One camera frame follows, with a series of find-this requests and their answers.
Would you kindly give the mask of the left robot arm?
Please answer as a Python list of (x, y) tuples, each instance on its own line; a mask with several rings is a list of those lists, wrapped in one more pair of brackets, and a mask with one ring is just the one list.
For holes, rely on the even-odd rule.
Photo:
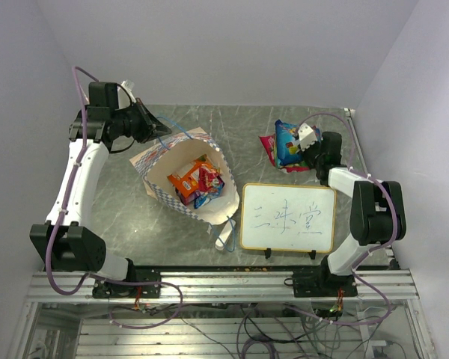
[(138, 279), (130, 261), (109, 252), (105, 241), (89, 226), (98, 179), (113, 143), (120, 137), (144, 144), (171, 130), (132, 94), (132, 83), (91, 82), (89, 103), (70, 125), (67, 168), (44, 224), (29, 236), (46, 269), (82, 271), (111, 279), (111, 288), (129, 297)]

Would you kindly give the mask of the checkered paper bag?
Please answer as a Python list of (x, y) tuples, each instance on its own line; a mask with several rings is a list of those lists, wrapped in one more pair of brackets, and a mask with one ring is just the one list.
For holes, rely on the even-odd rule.
[(225, 155), (201, 127), (180, 131), (156, 143), (130, 162), (141, 176), (146, 192), (161, 204), (208, 225), (216, 237), (215, 248), (236, 249), (239, 193)]

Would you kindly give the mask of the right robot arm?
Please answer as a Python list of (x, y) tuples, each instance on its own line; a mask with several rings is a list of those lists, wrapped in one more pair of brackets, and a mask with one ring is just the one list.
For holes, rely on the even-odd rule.
[(320, 184), (351, 199), (349, 235), (323, 259), (323, 273), (314, 279), (316, 290), (329, 296), (340, 289), (341, 278), (352, 276), (365, 258), (406, 235), (402, 189), (396, 181), (381, 181), (343, 165), (342, 137), (336, 132), (324, 132), (318, 137), (308, 127), (300, 129), (294, 137), (299, 154), (316, 171)]

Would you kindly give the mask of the pink snack bag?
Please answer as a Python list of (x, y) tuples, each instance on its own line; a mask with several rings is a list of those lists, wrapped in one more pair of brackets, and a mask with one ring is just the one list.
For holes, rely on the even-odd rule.
[(260, 136), (259, 139), (270, 163), (278, 170), (286, 174), (310, 170), (302, 161), (298, 147), (294, 146), (293, 142), (283, 147), (279, 146), (276, 135)]

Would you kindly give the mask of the blue snack bag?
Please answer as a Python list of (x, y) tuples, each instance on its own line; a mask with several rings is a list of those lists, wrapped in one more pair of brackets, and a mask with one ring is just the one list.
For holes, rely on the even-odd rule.
[(296, 125), (275, 121), (275, 166), (277, 168), (307, 168), (304, 152), (320, 143), (320, 135), (314, 127), (304, 124)]

